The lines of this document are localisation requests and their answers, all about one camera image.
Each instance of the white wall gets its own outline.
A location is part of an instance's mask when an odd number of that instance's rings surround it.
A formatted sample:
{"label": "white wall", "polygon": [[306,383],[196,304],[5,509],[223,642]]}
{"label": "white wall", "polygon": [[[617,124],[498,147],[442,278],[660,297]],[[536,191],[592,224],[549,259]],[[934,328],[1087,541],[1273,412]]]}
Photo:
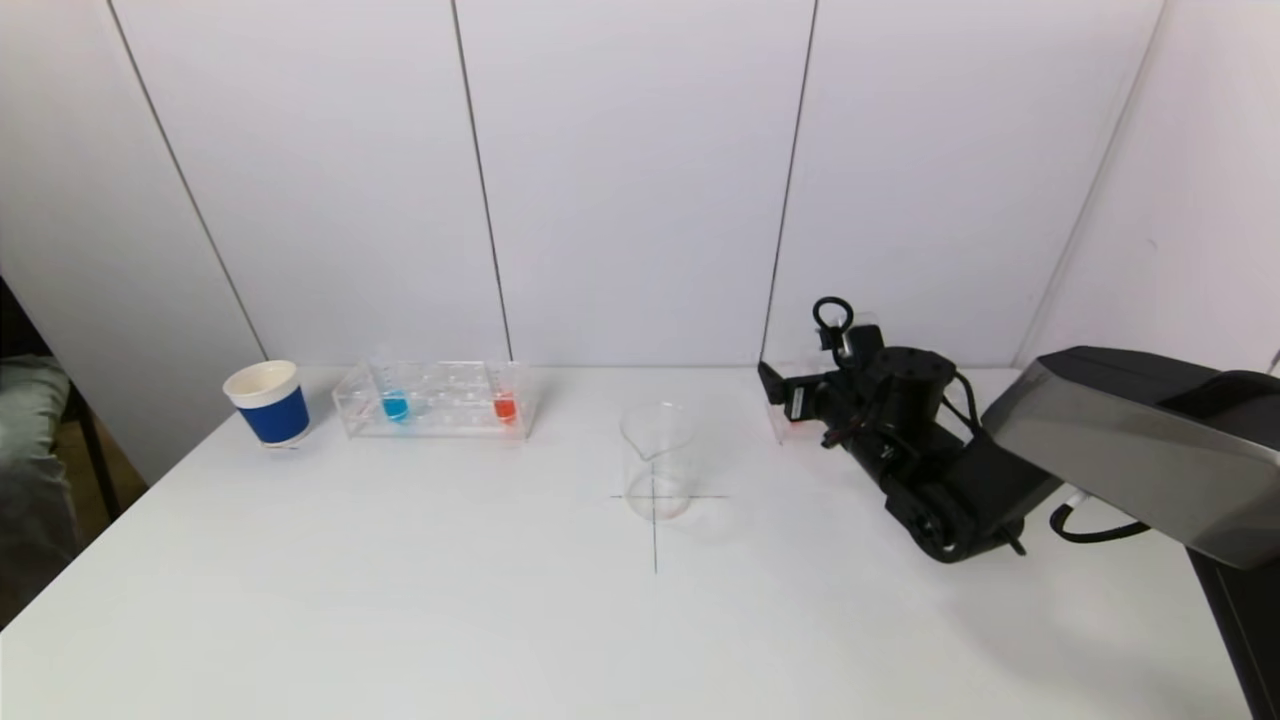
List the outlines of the white wall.
{"label": "white wall", "polygon": [[115,5],[273,357],[507,357],[448,3]]}
{"label": "white wall", "polygon": [[1160,0],[823,0],[765,357],[838,295],[886,341],[1006,366],[1061,256]]}
{"label": "white wall", "polygon": [[0,273],[147,482],[262,359],[105,3],[0,4]]}
{"label": "white wall", "polygon": [[517,359],[753,364],[813,0],[467,0]]}
{"label": "white wall", "polygon": [[1262,370],[1280,348],[1280,4],[1171,0],[1023,363],[1088,343]]}

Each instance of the gray clothing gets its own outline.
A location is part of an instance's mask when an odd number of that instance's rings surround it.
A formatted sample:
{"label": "gray clothing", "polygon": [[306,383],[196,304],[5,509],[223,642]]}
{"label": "gray clothing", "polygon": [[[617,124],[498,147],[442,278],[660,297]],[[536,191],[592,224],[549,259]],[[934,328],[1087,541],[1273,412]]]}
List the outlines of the gray clothing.
{"label": "gray clothing", "polygon": [[52,357],[0,360],[0,628],[79,550],[63,464],[50,452],[69,391]]}

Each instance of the white table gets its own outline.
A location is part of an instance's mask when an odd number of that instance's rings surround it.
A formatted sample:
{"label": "white table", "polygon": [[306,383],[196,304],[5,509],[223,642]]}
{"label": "white table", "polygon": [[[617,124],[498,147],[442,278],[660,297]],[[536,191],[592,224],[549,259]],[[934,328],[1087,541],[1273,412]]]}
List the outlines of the white table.
{"label": "white table", "polygon": [[[4,720],[1247,716],[1175,542],[1068,544],[1055,497],[1029,557],[937,564],[751,369],[549,372],[522,446],[348,441],[337,377],[300,448],[230,418],[5,630]],[[659,398],[731,497],[654,534],[611,496]]]}

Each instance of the red liquid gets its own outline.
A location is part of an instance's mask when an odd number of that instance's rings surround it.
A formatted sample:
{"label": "red liquid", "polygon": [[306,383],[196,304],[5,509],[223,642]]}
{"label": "red liquid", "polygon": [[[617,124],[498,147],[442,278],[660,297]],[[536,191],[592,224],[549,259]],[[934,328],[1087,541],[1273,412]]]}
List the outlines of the red liquid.
{"label": "red liquid", "polygon": [[499,392],[493,398],[493,411],[499,420],[511,425],[516,421],[516,400],[509,392]]}

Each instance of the cross mark on table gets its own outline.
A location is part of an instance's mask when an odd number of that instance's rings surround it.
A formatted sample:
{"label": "cross mark on table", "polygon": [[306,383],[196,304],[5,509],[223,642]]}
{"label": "cross mark on table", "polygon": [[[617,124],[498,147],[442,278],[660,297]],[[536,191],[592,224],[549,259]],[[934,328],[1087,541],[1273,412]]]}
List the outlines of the cross mark on table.
{"label": "cross mark on table", "polygon": [[611,495],[611,500],[626,500],[627,497],[635,497],[640,500],[649,500],[649,527],[653,529],[653,574],[658,574],[658,503],[653,502],[655,500],[680,500],[687,498],[692,500],[728,500],[727,495],[658,495],[658,488],[654,487],[653,477],[649,478],[649,495]]}

